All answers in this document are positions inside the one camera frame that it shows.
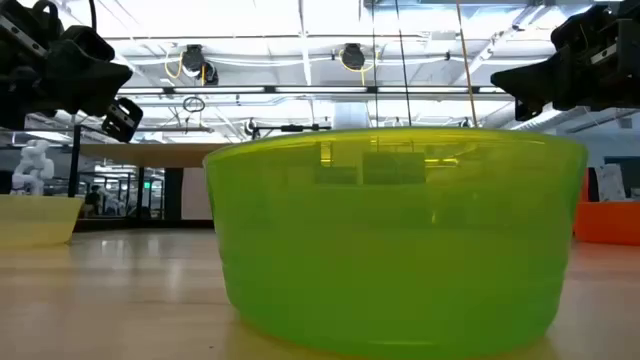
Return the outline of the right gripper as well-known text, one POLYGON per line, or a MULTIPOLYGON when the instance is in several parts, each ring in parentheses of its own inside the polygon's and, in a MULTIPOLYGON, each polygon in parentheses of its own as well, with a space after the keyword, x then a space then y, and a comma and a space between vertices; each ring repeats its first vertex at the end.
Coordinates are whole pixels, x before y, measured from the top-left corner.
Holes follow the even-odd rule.
POLYGON ((552 43, 557 52, 547 60, 491 75, 520 101, 515 121, 533 119, 549 103, 556 110, 640 109, 640 0, 572 15, 552 32, 552 43))

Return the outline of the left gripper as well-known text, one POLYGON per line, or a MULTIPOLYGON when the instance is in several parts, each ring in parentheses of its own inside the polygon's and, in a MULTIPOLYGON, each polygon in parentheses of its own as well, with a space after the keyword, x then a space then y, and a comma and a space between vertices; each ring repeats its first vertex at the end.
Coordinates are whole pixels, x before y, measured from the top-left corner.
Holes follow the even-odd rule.
POLYGON ((22 130, 27 113, 44 108, 39 85, 49 52, 49 94, 57 107, 71 114, 106 114, 102 131, 129 143, 143 110, 128 98, 114 98, 133 71, 113 63, 114 49, 91 27, 61 33, 58 9, 50 0, 31 7, 0 0, 0 127, 22 130))

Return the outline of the pale yellow bowl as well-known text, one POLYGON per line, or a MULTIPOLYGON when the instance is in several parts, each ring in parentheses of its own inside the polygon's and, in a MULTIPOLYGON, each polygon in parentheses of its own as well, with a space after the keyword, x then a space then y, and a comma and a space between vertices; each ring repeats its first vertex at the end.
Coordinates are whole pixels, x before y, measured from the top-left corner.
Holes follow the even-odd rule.
POLYGON ((0 249, 67 242, 82 205, 81 198, 0 195, 0 249))

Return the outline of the bright orange bowl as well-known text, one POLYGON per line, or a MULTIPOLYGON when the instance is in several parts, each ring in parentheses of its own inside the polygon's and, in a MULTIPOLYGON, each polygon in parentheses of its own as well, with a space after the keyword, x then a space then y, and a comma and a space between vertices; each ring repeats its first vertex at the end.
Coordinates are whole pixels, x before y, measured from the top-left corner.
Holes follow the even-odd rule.
POLYGON ((582 202, 574 233, 581 242, 640 246, 640 202, 582 202))

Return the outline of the translucent green bowl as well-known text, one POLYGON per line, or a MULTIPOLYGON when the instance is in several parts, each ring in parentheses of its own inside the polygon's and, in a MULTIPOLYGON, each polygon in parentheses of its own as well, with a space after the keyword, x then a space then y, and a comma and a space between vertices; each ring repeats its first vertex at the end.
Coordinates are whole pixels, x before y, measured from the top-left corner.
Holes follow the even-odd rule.
POLYGON ((349 355, 493 355, 559 307, 588 152, 539 133, 336 130, 203 166, 227 296, 260 331, 349 355))

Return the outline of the person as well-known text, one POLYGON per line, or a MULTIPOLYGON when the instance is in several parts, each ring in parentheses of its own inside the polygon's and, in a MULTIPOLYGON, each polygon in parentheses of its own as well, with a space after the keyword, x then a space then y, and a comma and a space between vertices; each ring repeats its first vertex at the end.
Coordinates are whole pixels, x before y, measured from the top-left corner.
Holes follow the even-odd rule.
POLYGON ((87 193, 84 202, 84 210, 86 217, 94 217, 100 214, 102 207, 101 187, 92 185, 87 193))

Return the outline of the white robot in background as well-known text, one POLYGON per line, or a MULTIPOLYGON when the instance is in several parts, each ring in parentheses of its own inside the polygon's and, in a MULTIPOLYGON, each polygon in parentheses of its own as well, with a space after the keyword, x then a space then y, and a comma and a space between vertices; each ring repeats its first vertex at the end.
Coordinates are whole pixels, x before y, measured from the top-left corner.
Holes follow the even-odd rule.
POLYGON ((44 182, 54 176, 54 162, 46 156, 50 143, 29 140, 21 149, 21 159, 12 174, 11 195, 42 196, 44 182))

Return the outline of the white patterned board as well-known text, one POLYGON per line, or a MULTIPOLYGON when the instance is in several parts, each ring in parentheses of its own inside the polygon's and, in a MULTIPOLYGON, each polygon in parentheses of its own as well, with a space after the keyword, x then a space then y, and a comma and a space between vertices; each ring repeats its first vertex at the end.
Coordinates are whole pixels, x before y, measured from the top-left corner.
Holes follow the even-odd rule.
POLYGON ((621 167, 604 164, 595 168, 600 202, 621 202, 626 199, 621 167))

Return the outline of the black bar fixture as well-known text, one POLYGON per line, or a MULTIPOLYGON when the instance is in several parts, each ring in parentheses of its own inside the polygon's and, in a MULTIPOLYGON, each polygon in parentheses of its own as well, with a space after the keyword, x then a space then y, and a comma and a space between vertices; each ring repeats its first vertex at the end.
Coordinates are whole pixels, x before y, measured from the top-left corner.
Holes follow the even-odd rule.
POLYGON ((311 125, 258 125, 253 118, 250 118, 249 121, 244 124, 244 133, 252 140, 268 137, 269 134, 273 131, 279 131, 281 133, 301 133, 304 131, 321 131, 331 129, 332 127, 330 125, 322 125, 319 123, 312 123, 311 125))

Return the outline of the wooden shelf with black frame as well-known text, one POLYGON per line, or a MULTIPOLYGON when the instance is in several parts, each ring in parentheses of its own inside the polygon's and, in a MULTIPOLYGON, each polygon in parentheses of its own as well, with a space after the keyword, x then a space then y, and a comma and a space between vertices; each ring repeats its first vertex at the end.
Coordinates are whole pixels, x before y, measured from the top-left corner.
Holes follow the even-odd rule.
MULTIPOLYGON (((142 188, 146 168, 178 169, 181 174, 183 169, 202 168, 203 161, 207 155, 227 146, 229 146, 229 143, 88 144, 74 141, 72 150, 87 157, 104 158, 113 160, 118 164, 134 166, 138 178, 137 185, 142 188)), ((166 210, 164 200, 164 208, 161 210, 162 217, 158 220, 212 220, 210 210, 207 210, 208 219, 183 219, 181 210, 183 175, 171 175, 169 179, 169 189, 177 191, 176 200, 170 201, 171 205, 176 205, 176 209, 171 208, 169 217, 164 218, 166 210)), ((142 202, 143 195, 139 193, 135 198, 133 215, 126 216, 126 218, 152 219, 144 216, 142 202)))

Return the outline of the black table edge frame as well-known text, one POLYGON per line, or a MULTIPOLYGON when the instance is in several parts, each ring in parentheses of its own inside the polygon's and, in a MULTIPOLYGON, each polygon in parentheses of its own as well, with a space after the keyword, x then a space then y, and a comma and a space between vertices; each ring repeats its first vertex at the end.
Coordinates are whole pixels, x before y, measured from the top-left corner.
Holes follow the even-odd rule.
POLYGON ((97 232, 134 229, 214 229, 212 220, 158 220, 137 218, 79 219, 73 232, 97 232))

